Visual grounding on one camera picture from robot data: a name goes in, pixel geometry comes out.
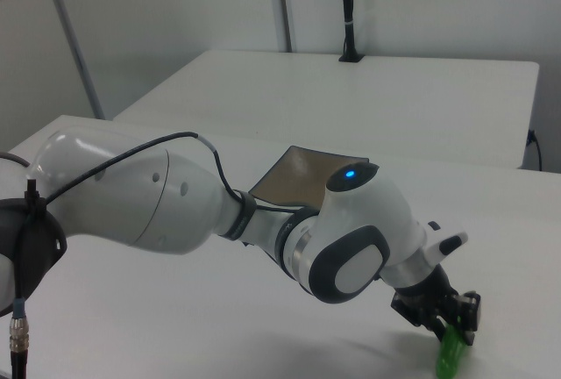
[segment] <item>green object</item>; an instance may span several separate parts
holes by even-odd
[[[466,343],[458,330],[448,325],[440,344],[437,360],[437,378],[452,379],[458,372],[459,359],[462,357]]]

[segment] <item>cable connector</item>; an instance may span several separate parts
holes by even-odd
[[[528,130],[528,136],[526,137],[526,147],[529,147],[534,142],[536,142],[536,131]]]
[[[29,348],[29,323],[25,315],[25,300],[16,298],[10,322],[10,350],[23,353]]]

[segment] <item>black pole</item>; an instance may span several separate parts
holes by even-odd
[[[364,57],[363,54],[357,53],[357,49],[354,46],[354,26],[352,21],[352,8],[353,0],[343,0],[343,11],[344,11],[344,50],[343,55],[339,58],[339,61],[349,61],[356,63]]]

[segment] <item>black cable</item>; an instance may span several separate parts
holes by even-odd
[[[69,190],[71,190],[75,186],[78,186],[80,183],[84,182],[85,180],[89,179],[90,177],[96,175],[97,173],[100,173],[100,172],[104,171],[106,168],[109,168],[110,166],[112,166],[114,164],[117,164],[118,162],[120,162],[122,160],[125,160],[129,157],[132,157],[134,154],[137,154],[140,151],[144,151],[145,149],[148,149],[150,147],[154,147],[154,146],[156,146],[158,144],[161,144],[163,142],[168,142],[169,140],[179,139],[179,138],[199,139],[199,135],[198,135],[198,133],[195,133],[195,132],[178,132],[178,133],[172,133],[172,134],[167,135],[167,136],[162,136],[161,138],[150,140],[150,141],[148,141],[148,142],[146,142],[142,145],[139,145],[138,147],[134,147],[133,149],[130,149],[129,151],[126,151],[126,152],[124,152],[124,153],[122,153],[122,154],[120,154],[116,157],[113,157],[113,158],[107,160],[106,162],[92,168],[91,170],[83,173],[82,175],[79,175],[73,181],[68,182],[64,186],[58,188],[51,195],[49,195],[46,198],[45,202],[46,202],[47,205],[49,205],[57,197],[59,197],[60,195],[66,193],[66,192],[68,192]],[[216,162],[216,165],[217,165],[218,175],[220,176],[220,180],[222,181],[226,191],[228,192],[228,195],[230,195],[236,202],[241,203],[242,198],[240,196],[238,196],[238,194],[236,194],[236,192],[230,187],[230,184],[226,180],[226,176],[224,175],[224,171],[222,169],[222,162],[220,162],[220,156],[218,155],[218,151],[206,139],[201,140],[201,142],[208,149],[210,149],[210,151],[212,151],[212,153],[214,154],[214,159],[215,159],[215,162]],[[294,213],[294,212],[298,211],[298,210],[290,210],[290,209],[283,209],[283,208],[273,208],[273,207],[263,206],[263,205],[258,205],[257,208],[260,209],[260,210],[270,211],[270,212]]]
[[[542,150],[540,149],[540,143],[537,141],[536,135],[534,135],[534,140],[536,142],[536,148],[537,148],[537,160],[539,162],[539,166],[540,166],[540,171],[542,170]]]
[[[29,167],[29,162],[27,162],[23,158],[18,157],[17,155],[14,155],[14,154],[5,153],[5,152],[0,151],[0,159],[14,161],[17,164],[19,164],[21,166],[24,166],[25,168]]]
[[[27,351],[21,353],[10,353],[11,356],[11,379],[25,379],[27,365]]]
[[[30,216],[25,219],[18,233],[18,241],[16,241],[16,247],[14,249],[14,284],[16,289],[16,298],[24,298],[24,282],[22,281],[22,274],[24,272],[23,264],[21,263],[21,246],[22,245],[22,233],[27,227],[30,220]]]
[[[537,140],[536,131],[528,131],[528,137],[526,139],[526,147],[528,147],[532,142],[536,142],[537,148],[537,161],[539,164],[540,171],[542,170],[542,149],[540,148],[540,143]]]

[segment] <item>tabletop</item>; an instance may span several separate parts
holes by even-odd
[[[537,73],[524,61],[209,51],[114,119],[517,168]]]
[[[141,139],[170,132],[62,117],[12,152],[31,159],[48,136],[70,125]],[[241,190],[289,145],[302,145],[203,133]],[[167,147],[216,173],[197,141]],[[416,217],[455,219],[467,230],[470,241],[443,264],[454,288],[482,296],[480,330],[458,379],[558,377],[561,176],[318,149],[370,157],[392,176]],[[14,166],[0,161],[0,181]],[[0,197],[22,187],[14,182]],[[375,282],[346,304],[322,304],[258,248],[216,236],[183,256],[73,237],[26,307],[28,377],[433,378],[437,339],[394,312],[392,296]],[[8,317],[0,319],[6,371],[8,324]]]

